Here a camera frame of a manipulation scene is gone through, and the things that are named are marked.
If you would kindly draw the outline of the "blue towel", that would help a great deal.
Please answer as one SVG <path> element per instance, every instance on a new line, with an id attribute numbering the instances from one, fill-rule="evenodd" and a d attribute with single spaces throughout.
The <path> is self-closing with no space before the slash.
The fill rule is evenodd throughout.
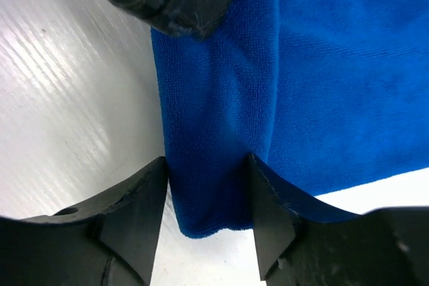
<path id="1" fill-rule="evenodd" d="M 234 0 L 151 42 L 187 237 L 251 227 L 248 153 L 315 196 L 428 167 L 428 0 Z"/>

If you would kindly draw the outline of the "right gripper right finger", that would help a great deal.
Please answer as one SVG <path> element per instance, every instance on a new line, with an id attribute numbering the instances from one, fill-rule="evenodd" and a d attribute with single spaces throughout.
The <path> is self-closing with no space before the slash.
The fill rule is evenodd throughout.
<path id="1" fill-rule="evenodd" d="M 253 235 L 268 285 L 427 285 L 428 209 L 364 215 L 322 202 L 254 155 L 247 159 Z"/>

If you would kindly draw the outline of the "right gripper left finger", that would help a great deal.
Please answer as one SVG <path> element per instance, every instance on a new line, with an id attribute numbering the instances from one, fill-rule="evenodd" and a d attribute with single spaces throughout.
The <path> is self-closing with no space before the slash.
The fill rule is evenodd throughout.
<path id="1" fill-rule="evenodd" d="M 149 285 L 168 185 L 159 157 L 52 216 L 1 219 L 2 285 Z"/>

